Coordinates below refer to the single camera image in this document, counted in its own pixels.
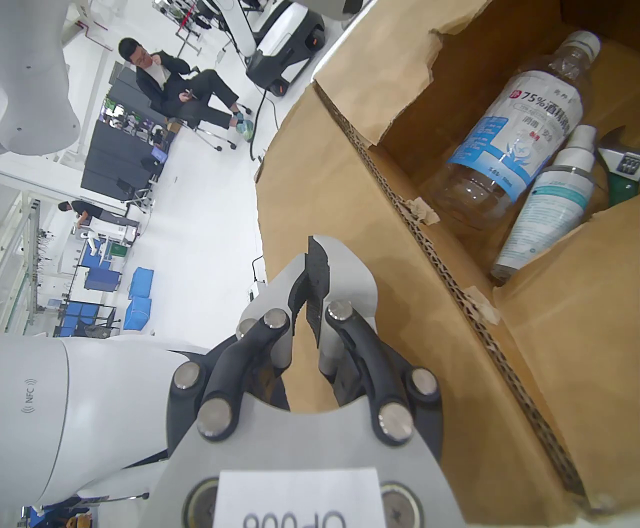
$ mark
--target metal shelf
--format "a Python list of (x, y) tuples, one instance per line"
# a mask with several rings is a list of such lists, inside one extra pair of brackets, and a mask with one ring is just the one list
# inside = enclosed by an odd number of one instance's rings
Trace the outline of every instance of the metal shelf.
[(0, 225), (0, 331), (22, 335), (38, 309), (40, 201), (19, 196)]

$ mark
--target sneaker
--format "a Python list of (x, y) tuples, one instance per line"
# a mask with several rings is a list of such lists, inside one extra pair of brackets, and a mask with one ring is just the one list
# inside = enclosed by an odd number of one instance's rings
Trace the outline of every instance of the sneaker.
[(253, 137), (253, 122), (245, 119), (236, 125), (236, 131), (243, 135), (245, 141), (251, 141)]

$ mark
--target bottle cap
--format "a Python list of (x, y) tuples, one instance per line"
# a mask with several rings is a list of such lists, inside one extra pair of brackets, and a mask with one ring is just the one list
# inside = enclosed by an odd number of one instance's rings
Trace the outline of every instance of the bottle cap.
[(593, 152), (595, 150), (597, 132), (596, 127), (592, 127), (590, 125), (578, 125), (573, 130), (571, 136), (569, 136), (569, 141), (567, 141), (565, 148), (577, 147)]
[(591, 172), (595, 160), (595, 156), (588, 150), (570, 147), (565, 148), (558, 153), (554, 160), (554, 165), (576, 167), (584, 170), (585, 172)]
[(574, 46), (582, 49), (593, 62), (600, 53), (600, 39), (590, 31), (575, 31), (565, 38), (560, 47)]

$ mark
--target white label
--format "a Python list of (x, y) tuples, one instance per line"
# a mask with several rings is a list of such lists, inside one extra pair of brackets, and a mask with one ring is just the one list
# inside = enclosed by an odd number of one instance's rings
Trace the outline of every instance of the white label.
[(213, 528), (385, 528), (378, 472), (223, 471)]
[(540, 174), (496, 264), (520, 269), (551, 247), (580, 223), (592, 192), (593, 183), (578, 174)]
[(507, 84), (449, 162), (491, 178), (515, 202), (581, 118), (574, 87), (525, 72)]

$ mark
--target plastic bottle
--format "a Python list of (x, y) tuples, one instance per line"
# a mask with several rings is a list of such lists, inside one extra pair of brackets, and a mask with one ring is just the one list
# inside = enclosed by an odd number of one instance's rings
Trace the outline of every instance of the plastic bottle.
[(495, 278), (508, 280), (533, 257), (578, 226), (595, 186), (591, 176), (595, 138), (594, 127), (576, 127), (553, 165), (538, 175), (493, 265), (491, 274)]
[(478, 229), (495, 223), (582, 119), (598, 37), (577, 31), (512, 77), (438, 174), (436, 203)]

